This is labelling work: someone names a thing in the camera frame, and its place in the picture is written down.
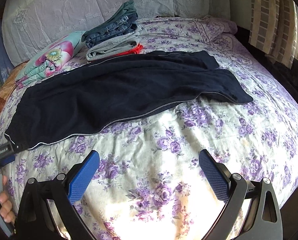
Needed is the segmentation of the person's left hand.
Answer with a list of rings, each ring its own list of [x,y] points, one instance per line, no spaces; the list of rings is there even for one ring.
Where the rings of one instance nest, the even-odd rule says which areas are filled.
[[[15,223],[15,213],[13,212],[12,203],[6,191],[0,193],[0,215],[6,223]]]

